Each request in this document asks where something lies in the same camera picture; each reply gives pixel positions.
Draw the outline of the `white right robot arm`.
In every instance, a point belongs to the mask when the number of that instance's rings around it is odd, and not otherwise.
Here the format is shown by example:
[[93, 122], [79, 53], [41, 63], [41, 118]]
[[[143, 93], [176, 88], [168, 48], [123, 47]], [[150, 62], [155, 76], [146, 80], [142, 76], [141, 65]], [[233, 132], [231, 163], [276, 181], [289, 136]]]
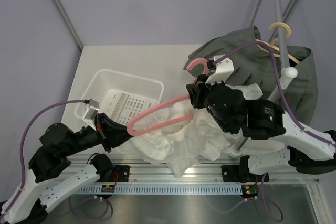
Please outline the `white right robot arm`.
[[320, 175], [335, 171], [335, 131], [318, 132], [295, 122], [282, 107], [268, 100], [246, 100], [241, 90], [224, 82], [207, 84], [201, 75], [186, 89], [191, 105], [206, 109], [225, 133], [241, 133], [252, 140], [274, 140], [284, 148], [240, 158], [238, 173], [244, 180], [293, 167], [297, 172]]

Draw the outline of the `pink plastic hanger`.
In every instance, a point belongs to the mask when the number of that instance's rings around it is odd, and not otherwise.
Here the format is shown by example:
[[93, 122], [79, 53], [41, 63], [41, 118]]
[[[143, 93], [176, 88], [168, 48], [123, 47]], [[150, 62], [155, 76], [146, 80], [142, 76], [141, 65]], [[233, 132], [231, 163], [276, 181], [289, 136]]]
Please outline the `pink plastic hanger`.
[[129, 121], [127, 124], [127, 132], [131, 136], [139, 136], [171, 126], [173, 124], [190, 121], [193, 118], [192, 112], [189, 112], [187, 115], [182, 115], [180, 117], [174, 116], [171, 119], [164, 118], [164, 113], [168, 112], [165, 109], [171, 109], [173, 105], [187, 101], [189, 99], [190, 95], [185, 94], [147, 109]]

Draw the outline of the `white skirt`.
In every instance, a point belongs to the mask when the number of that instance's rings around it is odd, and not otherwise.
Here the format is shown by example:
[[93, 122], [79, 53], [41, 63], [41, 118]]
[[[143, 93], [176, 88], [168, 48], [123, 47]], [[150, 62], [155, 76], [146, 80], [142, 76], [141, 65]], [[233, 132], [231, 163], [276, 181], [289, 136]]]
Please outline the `white skirt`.
[[173, 124], [140, 136], [134, 136], [117, 150], [121, 154], [138, 155], [152, 165], [166, 163], [176, 178], [193, 165], [199, 158], [210, 161], [219, 159], [221, 152], [235, 144], [242, 137], [241, 133], [223, 132], [206, 109], [194, 109], [190, 101], [183, 101], [165, 109], [164, 118], [187, 115], [193, 118]]

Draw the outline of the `grey pleated skirt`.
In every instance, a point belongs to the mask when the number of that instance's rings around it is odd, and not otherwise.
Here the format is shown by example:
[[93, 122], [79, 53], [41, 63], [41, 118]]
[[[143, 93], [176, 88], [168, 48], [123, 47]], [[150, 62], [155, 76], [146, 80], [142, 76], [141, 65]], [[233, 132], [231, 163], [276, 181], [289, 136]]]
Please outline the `grey pleated skirt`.
[[[231, 86], [258, 84], [263, 92], [263, 99], [267, 99], [276, 81], [271, 56], [262, 51], [252, 41], [260, 39], [257, 27], [236, 30], [225, 36], [214, 38], [188, 56], [187, 63], [197, 58], [210, 59], [213, 56], [227, 54], [245, 45], [246, 48], [231, 56], [234, 72], [227, 79]], [[285, 98], [295, 117], [303, 124], [310, 124], [317, 100], [318, 84], [313, 52], [309, 48], [288, 46], [289, 54], [299, 60], [294, 66], [298, 75], [285, 90]]]

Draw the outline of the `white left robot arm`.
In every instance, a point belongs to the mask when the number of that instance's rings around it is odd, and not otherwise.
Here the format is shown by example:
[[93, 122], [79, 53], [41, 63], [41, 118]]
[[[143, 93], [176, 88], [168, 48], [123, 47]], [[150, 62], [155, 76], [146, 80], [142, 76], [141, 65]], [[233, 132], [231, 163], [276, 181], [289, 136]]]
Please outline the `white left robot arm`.
[[62, 123], [51, 125], [40, 137], [42, 146], [28, 163], [21, 185], [1, 204], [4, 223], [42, 223], [64, 199], [80, 188], [113, 176], [114, 165], [106, 154], [96, 154], [78, 173], [55, 187], [51, 184], [70, 166], [69, 156], [101, 145], [106, 152], [129, 140], [124, 125], [104, 113], [94, 119], [94, 126], [74, 132]]

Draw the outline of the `beige wooden hanger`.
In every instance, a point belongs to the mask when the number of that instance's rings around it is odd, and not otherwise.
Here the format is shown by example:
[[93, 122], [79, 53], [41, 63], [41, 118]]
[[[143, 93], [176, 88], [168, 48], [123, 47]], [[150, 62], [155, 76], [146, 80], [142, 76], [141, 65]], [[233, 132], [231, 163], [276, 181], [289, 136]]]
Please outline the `beige wooden hanger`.
[[[289, 39], [290, 38], [290, 36], [291, 36], [291, 28], [290, 28], [290, 26], [289, 25], [287, 25], [286, 23], [284, 23], [284, 22], [274, 22], [274, 23], [272, 23], [270, 26], [269, 26], [269, 30], [272, 30], [273, 28], [284, 28], [285, 29], [285, 31], [286, 31], [286, 34], [285, 34], [285, 38], [286, 39]], [[256, 42], [263, 42], [264, 44], [266, 44], [267, 46], [269, 46], [271, 49], [274, 49], [276, 52], [274, 53], [274, 56], [276, 57], [276, 58], [281, 58], [281, 56], [280, 56], [280, 48], [278, 47], [278, 46], [276, 46], [276, 44], [279, 44], [279, 39], [276, 37], [276, 38], [274, 38], [272, 41], [271, 41], [271, 43], [269, 43], [269, 42], [265, 42], [265, 41], [263, 41], [263, 40], [261, 40], [261, 39], [255, 39], [255, 41]], [[294, 63], [294, 64], [299, 64], [300, 63], [300, 61], [296, 58], [296, 57], [294, 57], [293, 55], [291, 55], [290, 53], [288, 53], [288, 59], [289, 59], [289, 62], [290, 63]]]

